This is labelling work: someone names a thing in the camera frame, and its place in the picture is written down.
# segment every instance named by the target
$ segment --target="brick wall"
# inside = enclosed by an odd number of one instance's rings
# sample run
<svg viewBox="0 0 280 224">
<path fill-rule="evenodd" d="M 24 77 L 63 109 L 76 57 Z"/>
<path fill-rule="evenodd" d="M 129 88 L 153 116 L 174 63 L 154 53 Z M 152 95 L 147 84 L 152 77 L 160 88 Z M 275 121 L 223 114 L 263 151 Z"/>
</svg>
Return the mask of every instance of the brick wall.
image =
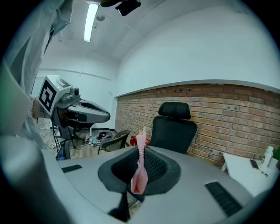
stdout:
<svg viewBox="0 0 280 224">
<path fill-rule="evenodd" d="M 187 154 L 221 167 L 223 152 L 262 159 L 268 145 L 280 145 L 280 95 L 238 85 L 181 85 L 118 98 L 115 129 L 137 135 L 152 124 L 163 102 L 186 102 L 197 134 Z"/>
</svg>

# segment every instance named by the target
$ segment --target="smartphone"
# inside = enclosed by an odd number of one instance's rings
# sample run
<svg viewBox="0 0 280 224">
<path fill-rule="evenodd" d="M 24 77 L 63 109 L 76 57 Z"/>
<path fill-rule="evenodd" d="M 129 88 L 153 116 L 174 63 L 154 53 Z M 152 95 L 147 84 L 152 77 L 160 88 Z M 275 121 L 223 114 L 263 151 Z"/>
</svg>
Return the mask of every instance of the smartphone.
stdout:
<svg viewBox="0 0 280 224">
<path fill-rule="evenodd" d="M 259 167 L 257 165 L 257 162 L 255 160 L 250 159 L 250 162 L 251 162 L 251 165 L 252 165 L 253 169 L 256 169 L 256 170 L 259 169 Z"/>
</svg>

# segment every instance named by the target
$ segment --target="red object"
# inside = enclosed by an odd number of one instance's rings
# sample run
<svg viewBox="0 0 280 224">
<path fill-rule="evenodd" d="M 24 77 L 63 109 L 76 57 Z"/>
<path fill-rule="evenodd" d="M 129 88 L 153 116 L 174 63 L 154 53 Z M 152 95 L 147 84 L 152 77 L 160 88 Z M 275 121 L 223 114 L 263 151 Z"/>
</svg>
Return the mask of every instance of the red object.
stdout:
<svg viewBox="0 0 280 224">
<path fill-rule="evenodd" d="M 146 145 L 150 145 L 150 143 L 151 143 L 151 141 L 148 140 L 148 139 L 146 138 L 145 144 L 146 144 Z M 136 136 L 132 136 L 132 137 L 130 138 L 130 145 L 131 145 L 131 146 L 137 145 Z"/>
</svg>

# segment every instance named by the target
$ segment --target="chair headrest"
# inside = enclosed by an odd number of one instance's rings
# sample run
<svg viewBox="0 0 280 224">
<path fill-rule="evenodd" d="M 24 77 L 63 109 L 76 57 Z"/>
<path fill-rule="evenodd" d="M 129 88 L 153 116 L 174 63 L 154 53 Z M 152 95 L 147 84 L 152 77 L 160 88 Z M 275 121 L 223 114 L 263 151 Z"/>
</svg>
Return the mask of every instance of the chair headrest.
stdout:
<svg viewBox="0 0 280 224">
<path fill-rule="evenodd" d="M 181 118 L 189 120 L 191 113 L 187 103 L 180 102 L 165 102 L 158 110 L 158 114 L 167 117 Z"/>
</svg>

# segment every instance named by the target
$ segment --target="white wall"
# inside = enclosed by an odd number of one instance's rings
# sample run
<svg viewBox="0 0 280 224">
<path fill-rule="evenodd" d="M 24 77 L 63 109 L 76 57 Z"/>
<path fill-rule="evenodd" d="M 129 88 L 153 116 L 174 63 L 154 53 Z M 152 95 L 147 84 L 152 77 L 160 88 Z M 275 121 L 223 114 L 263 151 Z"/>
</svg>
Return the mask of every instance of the white wall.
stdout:
<svg viewBox="0 0 280 224">
<path fill-rule="evenodd" d="M 280 93 L 279 52 L 252 14 L 199 10 L 166 23 L 122 60 L 116 96 L 170 84 L 243 84 Z"/>
<path fill-rule="evenodd" d="M 115 83 L 118 63 L 105 57 L 89 53 L 73 43 L 54 39 L 47 49 L 39 68 L 33 94 L 42 85 L 46 75 L 60 75 L 79 88 L 82 99 L 97 103 L 111 114 L 105 123 L 96 123 L 93 128 L 115 128 L 116 94 Z"/>
</svg>

